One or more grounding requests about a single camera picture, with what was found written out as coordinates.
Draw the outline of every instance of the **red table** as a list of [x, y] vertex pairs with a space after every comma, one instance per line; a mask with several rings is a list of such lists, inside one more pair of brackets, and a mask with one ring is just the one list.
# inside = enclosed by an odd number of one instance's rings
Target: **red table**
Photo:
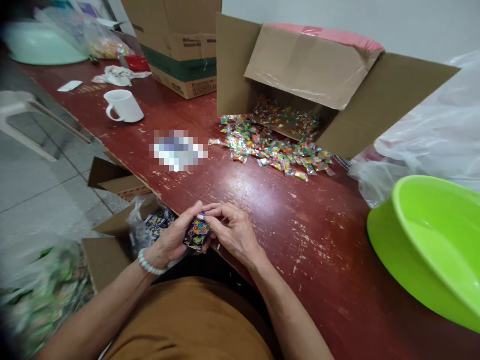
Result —
[[[176, 213], [196, 200], [231, 202], [250, 214], [268, 257], [303, 303], [336, 360], [480, 359], [480, 335], [433, 313], [387, 272], [370, 245], [370, 209], [358, 184], [339, 165], [305, 183], [260, 168], [253, 159], [233, 162], [230, 151], [209, 147], [195, 172], [151, 171], [149, 145], [155, 130], [202, 130], [219, 138], [216, 93], [184, 100], [153, 78], [133, 81], [145, 119], [113, 122], [105, 114], [105, 92], [113, 85], [91, 83], [106, 65], [22, 66], [132, 173]], [[57, 89], [71, 80], [84, 85]], [[220, 254], [249, 278], [225, 249]]]

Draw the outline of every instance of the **crumpled cloth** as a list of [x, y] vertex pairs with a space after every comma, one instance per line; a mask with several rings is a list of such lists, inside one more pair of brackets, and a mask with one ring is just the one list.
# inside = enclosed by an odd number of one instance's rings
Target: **crumpled cloth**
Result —
[[97, 75], [91, 81], [96, 84], [113, 84], [116, 86], [132, 86], [132, 79], [143, 79], [152, 75], [151, 72], [133, 72], [130, 69], [120, 66], [107, 66], [105, 74]]

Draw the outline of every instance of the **red container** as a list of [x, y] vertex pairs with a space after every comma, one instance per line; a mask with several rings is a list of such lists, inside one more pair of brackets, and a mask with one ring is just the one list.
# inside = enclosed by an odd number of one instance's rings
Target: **red container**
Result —
[[132, 71], [150, 71], [149, 63], [143, 56], [138, 55], [125, 55], [126, 63]]

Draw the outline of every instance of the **white coffee mug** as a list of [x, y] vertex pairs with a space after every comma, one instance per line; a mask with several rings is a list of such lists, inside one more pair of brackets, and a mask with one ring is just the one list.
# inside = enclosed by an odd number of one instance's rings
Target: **white coffee mug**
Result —
[[[128, 90], [109, 91], [103, 97], [109, 104], [106, 108], [106, 114], [113, 121], [136, 123], [145, 116], [134, 95]], [[112, 116], [112, 109], [115, 109], [119, 118]]]

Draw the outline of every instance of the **hand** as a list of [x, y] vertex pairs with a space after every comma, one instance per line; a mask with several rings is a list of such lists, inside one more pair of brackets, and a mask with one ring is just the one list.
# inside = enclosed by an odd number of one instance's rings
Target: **hand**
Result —
[[[183, 241], [190, 224], [198, 214], [207, 209], [209, 209], [208, 206], [203, 206], [201, 201], [197, 201], [194, 206], [180, 215], [180, 217], [163, 232], [161, 237], [145, 251], [145, 260], [156, 269], [165, 269], [170, 262], [178, 260], [187, 250]], [[210, 239], [203, 245], [201, 249], [202, 254], [207, 252], [209, 245]]]
[[[227, 218], [228, 225], [225, 226], [218, 217]], [[231, 203], [210, 204], [205, 206], [205, 222], [220, 244], [248, 269], [253, 269], [265, 258], [265, 251], [260, 247], [249, 215], [245, 211]]]

